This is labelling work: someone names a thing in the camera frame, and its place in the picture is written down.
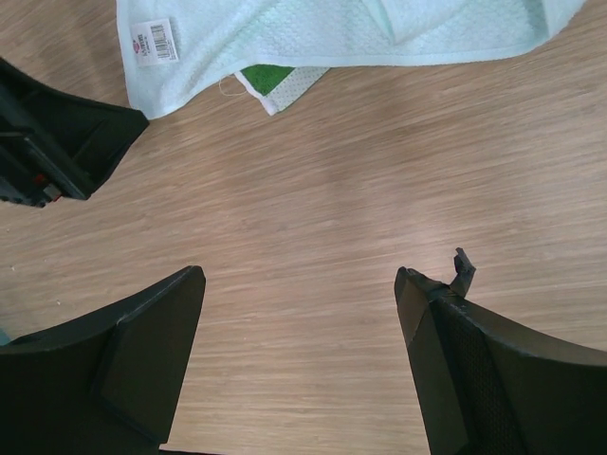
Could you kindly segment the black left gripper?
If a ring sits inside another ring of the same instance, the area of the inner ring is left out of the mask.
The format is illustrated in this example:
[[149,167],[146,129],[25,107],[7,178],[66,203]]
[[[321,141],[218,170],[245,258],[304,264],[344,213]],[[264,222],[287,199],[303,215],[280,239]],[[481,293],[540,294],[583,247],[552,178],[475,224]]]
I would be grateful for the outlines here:
[[87,200],[149,126],[139,111],[73,96],[1,61],[1,200]]

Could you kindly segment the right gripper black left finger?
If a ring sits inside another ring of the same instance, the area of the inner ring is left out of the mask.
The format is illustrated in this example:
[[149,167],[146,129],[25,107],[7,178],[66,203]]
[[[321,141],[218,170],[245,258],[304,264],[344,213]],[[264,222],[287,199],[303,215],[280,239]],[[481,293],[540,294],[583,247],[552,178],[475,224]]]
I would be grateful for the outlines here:
[[1,348],[4,454],[160,454],[169,440],[206,279],[187,266]]

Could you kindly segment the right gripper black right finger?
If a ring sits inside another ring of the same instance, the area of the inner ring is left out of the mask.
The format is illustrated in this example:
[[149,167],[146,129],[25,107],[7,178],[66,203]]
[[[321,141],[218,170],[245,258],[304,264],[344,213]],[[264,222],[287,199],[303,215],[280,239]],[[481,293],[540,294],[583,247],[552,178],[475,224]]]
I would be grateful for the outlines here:
[[407,267],[395,303],[433,454],[602,454],[606,354],[468,300],[475,269],[444,283]]

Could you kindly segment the light mint green towel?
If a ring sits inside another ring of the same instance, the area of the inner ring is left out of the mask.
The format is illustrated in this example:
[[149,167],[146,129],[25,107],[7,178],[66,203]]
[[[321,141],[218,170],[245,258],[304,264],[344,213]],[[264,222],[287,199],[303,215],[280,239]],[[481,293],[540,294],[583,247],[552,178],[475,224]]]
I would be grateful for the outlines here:
[[180,109],[243,69],[495,61],[551,40],[579,1],[120,1],[128,100]]

